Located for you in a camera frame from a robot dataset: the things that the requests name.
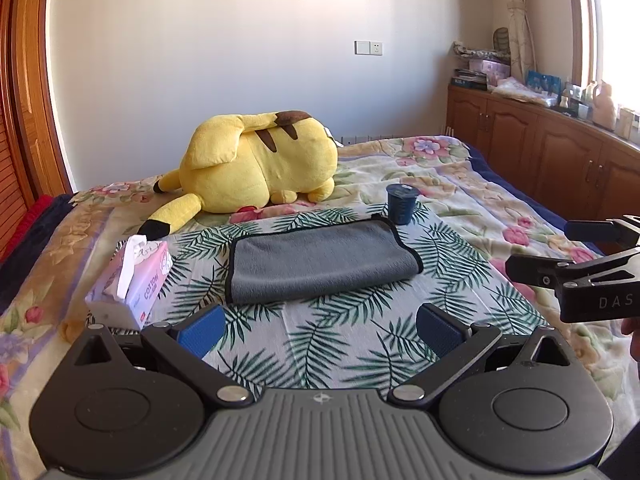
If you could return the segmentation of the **wooden cabinet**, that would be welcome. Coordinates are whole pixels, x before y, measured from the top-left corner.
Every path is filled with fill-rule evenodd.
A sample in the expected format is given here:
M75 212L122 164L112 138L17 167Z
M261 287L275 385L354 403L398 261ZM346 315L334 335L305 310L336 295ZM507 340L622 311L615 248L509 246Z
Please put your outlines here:
M639 213L639 149L613 133L456 86L448 88L446 126L498 176L566 220Z

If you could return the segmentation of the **blue box on cabinet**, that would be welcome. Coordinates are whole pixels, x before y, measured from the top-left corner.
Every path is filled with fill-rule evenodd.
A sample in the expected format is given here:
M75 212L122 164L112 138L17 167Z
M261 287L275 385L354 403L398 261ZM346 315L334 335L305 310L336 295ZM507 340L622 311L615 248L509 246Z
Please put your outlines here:
M562 92L563 81L558 76L538 73L536 70L529 70L526 75L526 87L533 92L557 99Z

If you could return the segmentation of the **floral bed cover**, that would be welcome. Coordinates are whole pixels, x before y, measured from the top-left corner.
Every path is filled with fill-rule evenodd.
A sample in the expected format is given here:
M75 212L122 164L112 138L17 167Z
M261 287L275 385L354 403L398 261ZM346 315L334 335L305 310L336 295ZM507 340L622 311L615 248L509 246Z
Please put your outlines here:
M172 267L152 318L179 322L224 302L231 243L256 233L328 226L386 211L386 186L420 192L404 242L424 262L409 281L293 302L230 306L207 362L252 393L265 386L373 387L387 391L434 361L414 327L431 302L465 323L494 322L507 334L556 326L600 388L615 442L638 422L639 379L615 322L563 324L552 292L504 275L514 254L591 260L568 240L563 220L497 176L474 148L450 136L414 136L343 148L332 196L231 216L199 214L168 238ZM28 431L32 404L90 322L85 296L118 245L163 205L152 179L114 182L72 196L17 295L1 315L1 474L33 479L42 463Z

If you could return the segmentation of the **yellow Pikachu plush toy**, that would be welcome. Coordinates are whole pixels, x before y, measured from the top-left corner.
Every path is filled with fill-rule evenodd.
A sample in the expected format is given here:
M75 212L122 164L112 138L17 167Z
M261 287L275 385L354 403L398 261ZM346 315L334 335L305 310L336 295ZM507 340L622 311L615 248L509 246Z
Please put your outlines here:
M138 233L158 240L202 211L234 214L245 207L311 203L334 191L337 143L326 126L301 110L219 115L195 129L177 169L154 184L180 196L161 206Z

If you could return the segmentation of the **pink figurine on cabinet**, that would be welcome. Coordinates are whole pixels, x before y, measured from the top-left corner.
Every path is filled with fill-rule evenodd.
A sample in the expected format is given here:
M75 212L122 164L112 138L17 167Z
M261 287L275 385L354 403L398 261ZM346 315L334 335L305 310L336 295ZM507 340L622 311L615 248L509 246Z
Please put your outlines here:
M608 131L615 129L617 119L612 93L612 86L605 81L600 81L594 89L592 98L592 122Z

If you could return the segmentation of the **purple and grey towel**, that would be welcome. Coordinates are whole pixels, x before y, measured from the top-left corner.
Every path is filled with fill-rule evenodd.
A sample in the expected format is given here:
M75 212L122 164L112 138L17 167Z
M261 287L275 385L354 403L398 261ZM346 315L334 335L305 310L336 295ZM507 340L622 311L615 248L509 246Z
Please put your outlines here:
M423 272L420 255L390 220L243 236L230 246L228 304L268 304L330 296L405 281Z

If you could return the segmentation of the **dark blue blanket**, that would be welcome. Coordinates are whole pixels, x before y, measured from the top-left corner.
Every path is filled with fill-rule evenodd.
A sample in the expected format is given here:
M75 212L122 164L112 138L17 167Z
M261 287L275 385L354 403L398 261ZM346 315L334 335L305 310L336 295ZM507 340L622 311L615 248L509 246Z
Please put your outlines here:
M70 194L53 197L52 205L29 229L9 258L1 263L1 312L9 307L53 232L72 211L71 199Z

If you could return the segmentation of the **white wall socket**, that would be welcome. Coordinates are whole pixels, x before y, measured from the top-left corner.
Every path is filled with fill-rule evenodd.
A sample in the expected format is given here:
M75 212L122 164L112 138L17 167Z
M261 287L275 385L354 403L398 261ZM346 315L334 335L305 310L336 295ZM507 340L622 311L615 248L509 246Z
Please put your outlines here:
M356 55L383 55L383 44L379 41L356 40L354 47Z

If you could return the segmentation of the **beige patterned curtain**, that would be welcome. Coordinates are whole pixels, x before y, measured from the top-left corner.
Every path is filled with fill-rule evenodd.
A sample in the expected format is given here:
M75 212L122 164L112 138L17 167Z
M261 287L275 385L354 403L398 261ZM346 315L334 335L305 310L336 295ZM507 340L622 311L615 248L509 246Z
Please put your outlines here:
M530 29L526 0L504 0L508 14L511 75L525 82L530 70L536 70L534 38Z

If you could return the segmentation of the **dark blue cup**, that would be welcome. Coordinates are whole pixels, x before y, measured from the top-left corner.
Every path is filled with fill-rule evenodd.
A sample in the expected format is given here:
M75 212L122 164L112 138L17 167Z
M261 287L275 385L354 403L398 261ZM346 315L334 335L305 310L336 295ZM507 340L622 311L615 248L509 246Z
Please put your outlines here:
M420 195L417 188L405 183L386 186L387 211L390 221L396 226L406 226L411 222L416 200Z

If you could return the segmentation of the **red blanket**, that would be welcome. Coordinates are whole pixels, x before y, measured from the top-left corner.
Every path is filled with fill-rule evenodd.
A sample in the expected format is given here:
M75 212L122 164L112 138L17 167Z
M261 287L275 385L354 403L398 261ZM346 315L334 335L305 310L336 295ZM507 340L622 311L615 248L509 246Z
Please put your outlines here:
M13 231L9 241L6 243L6 247L3 249L1 255L1 262L5 262L9 255L14 252L21 241L24 240L29 229L34 223L43 215L43 213L52 205L53 197L50 195L41 195L35 203L26 211L26 214L17 223L17 227Z

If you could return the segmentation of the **pink tissue pack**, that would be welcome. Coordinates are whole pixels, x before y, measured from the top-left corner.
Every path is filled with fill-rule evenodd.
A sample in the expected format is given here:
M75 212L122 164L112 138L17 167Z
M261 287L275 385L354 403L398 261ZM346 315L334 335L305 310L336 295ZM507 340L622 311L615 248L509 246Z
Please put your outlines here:
M133 235L117 249L85 296L94 322L142 330L172 267L168 244Z

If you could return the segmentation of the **stack of books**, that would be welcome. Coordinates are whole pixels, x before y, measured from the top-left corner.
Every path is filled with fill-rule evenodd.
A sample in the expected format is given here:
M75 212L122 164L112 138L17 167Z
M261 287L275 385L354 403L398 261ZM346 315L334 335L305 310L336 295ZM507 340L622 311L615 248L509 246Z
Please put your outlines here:
M450 78L450 84L455 87L487 91L488 79L487 75L475 70L465 70L464 68L455 68Z

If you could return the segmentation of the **wooden slatted wardrobe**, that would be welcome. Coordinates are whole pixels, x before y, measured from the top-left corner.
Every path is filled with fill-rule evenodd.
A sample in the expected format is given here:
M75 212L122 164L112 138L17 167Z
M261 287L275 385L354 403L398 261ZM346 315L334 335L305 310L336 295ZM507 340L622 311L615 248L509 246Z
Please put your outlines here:
M70 192L47 61L48 0L1 0L1 249L43 195Z

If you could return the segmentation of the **pink storage box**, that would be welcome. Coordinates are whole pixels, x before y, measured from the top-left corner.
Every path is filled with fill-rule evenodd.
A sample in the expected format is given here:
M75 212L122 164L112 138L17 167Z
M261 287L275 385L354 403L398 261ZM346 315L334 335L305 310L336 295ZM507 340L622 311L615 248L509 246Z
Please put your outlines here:
M469 69L473 72L483 73L491 86L497 87L500 80L511 76L509 64L503 64L489 60L469 60Z

